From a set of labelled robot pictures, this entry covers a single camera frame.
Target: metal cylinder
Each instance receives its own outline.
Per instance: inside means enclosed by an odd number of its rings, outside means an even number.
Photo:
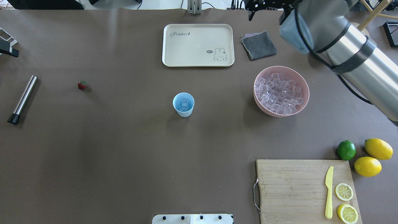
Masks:
[[[37,76],[32,75],[32,77],[30,78],[25,91],[23,92],[20,101],[18,102],[17,106],[15,107],[14,112],[11,114],[10,118],[8,119],[8,123],[11,124],[18,124],[19,119],[20,119],[20,115],[22,112],[23,107],[25,106],[25,103],[27,101],[27,99],[29,98],[30,93],[33,90],[33,87],[35,86],[35,83],[37,81]]]
[[[366,37],[353,25],[329,49],[319,54],[333,66],[345,63],[357,54]],[[398,122],[398,66],[379,48],[365,59],[358,59],[355,69],[341,73],[359,92],[391,121]]]
[[[391,121],[398,122],[398,66],[379,48],[358,68],[342,74]]]
[[[23,94],[21,96],[20,101],[18,102],[17,107],[15,107],[14,114],[21,115],[22,109],[25,106],[25,103],[26,103],[30,93],[33,90],[33,87],[35,86],[36,81],[37,81],[37,76],[32,75],[32,77],[30,78],[30,80],[25,88],[25,91],[23,92]]]

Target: lemon slice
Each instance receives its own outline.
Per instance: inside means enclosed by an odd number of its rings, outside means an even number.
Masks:
[[[354,207],[349,204],[341,204],[337,208],[339,218],[346,224],[355,224],[358,221],[358,213]]]
[[[340,183],[336,186],[336,195],[343,201],[349,201],[354,196],[354,193],[348,184]]]

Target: strawberry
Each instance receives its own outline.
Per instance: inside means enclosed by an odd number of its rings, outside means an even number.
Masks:
[[[86,83],[85,81],[80,81],[80,82],[77,84],[77,87],[78,87],[79,89],[85,89],[85,88],[87,88],[87,83]]]

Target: pink bowl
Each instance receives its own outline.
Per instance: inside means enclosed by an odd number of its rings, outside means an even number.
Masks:
[[[254,85],[256,84],[256,81],[263,77],[264,75],[266,75],[267,73],[282,73],[285,74],[286,76],[289,76],[292,80],[296,81],[296,86],[300,86],[301,87],[301,92],[302,92],[302,98],[304,99],[303,104],[301,105],[297,105],[296,109],[297,112],[293,113],[293,114],[277,114],[274,113],[270,110],[268,110],[267,108],[265,108],[264,105],[262,105],[259,101],[259,99],[256,96],[256,91],[254,90]],[[308,88],[307,82],[304,80],[304,78],[296,71],[294,71],[291,68],[288,67],[284,67],[284,66],[272,66],[272,67],[268,67],[264,70],[262,70],[258,76],[256,77],[256,79],[254,80],[254,84],[253,84],[253,95],[254,95],[254,100],[257,104],[257,106],[266,114],[274,116],[274,117],[279,117],[279,118],[283,118],[283,117],[288,117],[294,114],[299,113],[300,111],[302,111],[304,109],[305,106],[307,106],[308,100],[310,99],[310,89]]]

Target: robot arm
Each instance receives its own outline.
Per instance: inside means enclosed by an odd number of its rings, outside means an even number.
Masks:
[[[282,37],[298,50],[297,45],[309,48],[315,57],[348,80],[398,126],[398,66],[344,17],[358,0],[302,0],[294,4],[298,6],[297,12],[291,6],[293,2],[245,0],[251,18],[256,11],[267,7],[284,8],[281,30],[288,26],[285,21],[292,17],[295,26],[286,30],[294,30],[297,35],[292,38],[294,34],[283,36],[281,33]],[[306,39],[303,33],[309,33],[311,45],[303,41]]]

